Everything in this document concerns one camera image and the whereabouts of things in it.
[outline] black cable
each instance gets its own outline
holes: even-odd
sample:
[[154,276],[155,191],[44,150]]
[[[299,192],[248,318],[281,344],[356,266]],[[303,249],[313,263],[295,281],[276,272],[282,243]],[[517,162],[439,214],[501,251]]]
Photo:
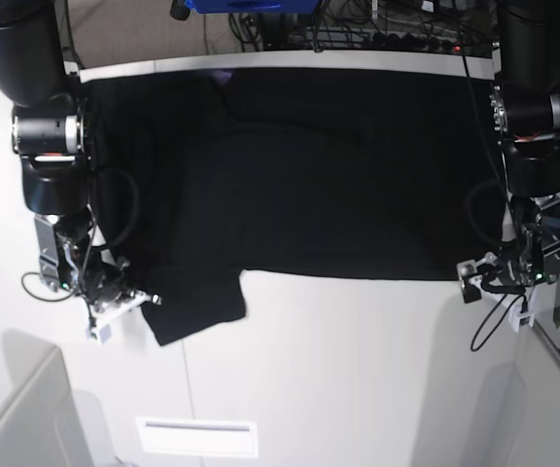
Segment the black cable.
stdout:
[[204,39],[204,51],[207,55],[211,54],[211,48],[209,47],[209,36],[206,31],[206,15],[202,15],[202,36]]
[[333,47],[332,33],[330,32],[330,25],[328,24],[325,15],[323,16],[323,23],[328,31],[328,39],[330,40],[330,49],[331,49]]
[[328,7],[330,6],[331,2],[332,0],[323,1],[323,4],[321,5],[321,8],[319,10],[319,15],[317,15],[317,19],[315,20],[315,27],[313,30],[314,32],[312,34],[312,45],[316,54],[323,51],[319,47],[319,40],[318,40],[319,30],[321,29],[321,23],[323,22],[323,18],[326,15],[326,11],[328,10]]
[[84,297],[84,302],[86,303],[87,308],[87,324],[90,329],[94,329],[96,327],[96,318],[92,314],[92,308],[90,307],[89,300]]
[[483,240],[485,243],[490,245],[493,248],[501,248],[503,246],[503,242],[501,240],[497,240],[496,238],[492,238],[487,233],[483,231],[483,229],[479,226],[474,219],[473,214],[473,200],[476,195],[478,195],[483,190],[487,190],[490,187],[498,187],[500,182],[495,179],[490,179],[485,182],[479,183],[474,188],[472,188],[466,198],[464,199],[464,210],[466,211],[466,216],[468,217],[468,221],[470,222],[472,229],[478,235],[478,237]]
[[511,309],[511,307],[520,299],[524,299],[524,305],[528,305],[528,301],[526,299],[526,295],[521,294],[518,295],[515,299],[513,299],[513,301],[508,305],[507,309],[505,310],[505,313],[503,313],[503,316],[501,317],[501,319],[498,321],[498,323],[496,324],[496,326],[494,326],[494,328],[492,329],[492,331],[490,331],[490,333],[487,335],[487,337],[481,342],[481,344],[479,346],[475,346],[476,344],[476,340],[478,339],[478,335],[480,334],[480,332],[483,330],[483,328],[485,327],[485,325],[487,324],[487,322],[489,321],[489,319],[492,317],[492,315],[494,314],[494,312],[498,309],[498,307],[503,303],[503,301],[505,300],[505,298],[508,295],[505,294],[503,295],[503,297],[498,301],[497,304],[494,305],[494,307],[490,310],[489,313],[487,313],[487,316],[485,316],[485,319],[483,320],[483,322],[481,323],[481,325],[478,327],[478,329],[476,330],[476,333],[474,333],[474,336],[472,337],[472,341],[471,341],[471,352],[478,352],[481,348],[483,348],[483,346],[490,340],[490,338],[494,335],[494,333],[496,333],[496,331],[498,330],[498,328],[501,326],[501,324],[503,324],[503,321],[505,321],[505,318],[507,317],[509,310]]
[[96,230],[98,229],[98,222],[96,221],[96,216],[94,215],[94,212],[90,210],[90,213],[92,215],[92,233],[89,236],[89,241],[87,242],[87,249],[86,249],[86,255],[84,256],[84,262],[82,263],[82,268],[79,271],[79,287],[80,287],[80,292],[82,294],[82,297],[85,297],[86,294],[86,271],[88,270],[88,262],[89,262],[89,257],[90,254],[92,252],[92,244],[94,243],[94,238],[96,237]]
[[358,5],[357,4],[357,0],[347,0],[346,2],[346,6],[347,6],[347,10],[349,11],[349,15],[351,15],[352,17],[356,18],[358,21],[361,21],[362,24],[367,24],[368,23],[368,16],[365,15],[365,12],[363,12],[363,10],[359,7],[359,13],[356,15],[352,10],[351,10],[351,6],[352,5]]
[[[38,277],[40,277],[40,272],[26,272],[24,275],[22,275],[20,277],[20,286],[23,288],[23,290],[25,291],[25,293],[27,295],[29,295],[32,299],[38,300],[39,302],[45,302],[48,304],[56,304],[58,302],[64,302],[65,300],[70,299],[71,297],[73,297],[74,292],[71,292],[70,294],[68,294],[66,297],[62,297],[60,299],[45,299],[43,297],[38,297],[37,295],[35,295],[34,293],[32,293],[27,286],[25,285],[25,278],[29,277],[30,275],[36,275]],[[59,279],[57,277],[54,276],[50,276],[50,275],[45,275],[44,277],[48,278],[48,279],[53,279],[56,280],[57,282],[59,282]]]
[[256,34],[252,32],[252,28],[250,27],[250,16],[243,13],[239,14],[239,24],[241,24],[243,30],[245,31],[245,35],[247,36],[247,44],[252,44],[252,47],[254,47],[254,52],[260,52],[261,48],[259,47],[259,43],[257,41],[259,33],[258,31]]
[[[425,13],[424,10],[417,6],[417,5],[413,5],[413,4],[409,4],[403,0],[387,0],[387,2],[391,2],[393,4],[397,4],[400,5],[402,7],[406,7],[409,10],[413,10],[414,12],[417,12],[419,14],[423,14]],[[451,25],[457,25],[460,26],[464,29],[466,29],[469,33],[474,34],[476,37],[481,39],[481,42],[484,44],[491,44],[492,41],[481,31],[479,31],[478,29],[470,26],[469,24],[461,21],[461,19],[459,18],[459,12],[456,8],[453,8],[453,12],[455,16],[451,16],[448,15],[446,13],[443,12],[433,12],[430,13],[430,15],[432,15],[434,18],[436,18],[436,20],[440,21],[440,22],[447,22],[448,24]]]
[[494,285],[491,282],[496,280],[498,270],[495,269],[489,274],[483,275],[481,279],[481,289],[489,294],[505,294],[505,295],[520,295],[523,294],[526,288],[523,285]]
[[[457,10],[457,0],[452,0],[452,3],[453,3],[453,11],[457,16],[459,14]],[[474,123],[476,124],[476,131],[478,132],[479,138],[481,140],[481,146],[483,147],[483,154],[487,159],[487,161],[489,162],[490,167],[492,168],[492,172],[494,173],[495,180],[499,181],[499,187],[501,189],[501,192],[503,193],[503,197],[505,198],[507,209],[509,210],[511,219],[513,219],[513,210],[511,209],[511,203],[509,202],[507,188],[503,183],[503,180],[501,180],[501,174],[499,173],[498,168],[496,168],[496,165],[494,164],[494,159],[492,158],[492,152],[490,151],[490,147],[487,144],[487,139],[485,138],[485,133],[483,132],[483,127],[481,125],[481,119],[478,115],[478,108],[476,106],[476,95],[474,94],[473,80],[471,78],[470,69],[468,68],[468,59],[466,57],[466,50],[465,50],[466,47],[464,46],[462,41],[462,32],[459,28],[459,23],[457,24],[457,39],[460,43],[460,51],[462,53],[462,60],[464,62],[464,71],[466,72],[466,83],[468,85],[468,91],[471,98],[472,114],[474,116]]]
[[347,40],[347,44],[352,48],[355,49],[353,38],[351,37],[354,34],[354,31],[351,29],[349,25],[345,22],[344,18],[338,18],[330,9],[328,11],[328,16],[332,19],[333,24],[340,27],[340,29],[346,29],[345,31],[345,39]]
[[[123,180],[126,181],[126,183],[128,184],[131,190],[131,211],[130,211],[128,221],[124,226],[124,229],[122,229],[121,232],[118,235],[116,235],[115,238],[106,241],[106,243],[103,245],[92,246],[92,251],[96,251],[96,252],[111,250],[119,246],[121,243],[123,243],[131,234],[131,232],[133,232],[133,229],[135,228],[135,225],[137,224],[137,220],[139,219],[139,215],[140,215],[140,190],[137,185],[137,182],[131,176],[131,174],[129,174],[128,172],[122,169],[113,168],[113,167],[107,167],[98,170],[96,174],[97,177],[101,173],[118,173],[123,178]],[[97,205],[92,206],[92,209],[96,213],[96,217],[100,218],[101,214],[100,214],[100,210],[98,209],[98,206]]]
[[245,45],[249,44],[243,39],[241,36],[241,32],[239,31],[239,25],[237,24],[237,20],[234,18],[234,13],[230,13],[228,15],[228,27],[230,27],[230,32],[239,41],[239,45],[241,46],[241,52],[245,52]]
[[84,63],[82,62],[82,58],[77,54],[77,49],[75,48],[75,40],[73,39],[73,29],[70,26],[70,13],[68,10],[68,0],[64,0],[64,14],[66,16],[66,30],[68,31],[68,41],[69,41],[69,49],[70,53],[73,56],[73,59],[77,62],[79,67],[83,70],[85,69]]
[[[351,24],[366,24],[368,20],[366,18],[361,18],[360,15],[355,15],[349,5],[353,0],[345,0],[345,2],[340,6],[338,9],[339,17],[342,18],[344,21],[349,22]],[[345,15],[345,10],[349,10],[349,16]]]
[[373,27],[377,30],[377,32],[381,32],[381,29],[379,29],[379,26],[377,25],[377,23],[375,21],[373,21],[373,18],[371,16],[371,11],[368,9],[368,5],[365,5],[365,10],[363,10],[361,4],[359,3],[360,0],[354,0],[354,4],[358,7],[358,9],[360,11],[362,11],[362,13],[365,15],[365,17],[367,18],[367,22],[370,22]]

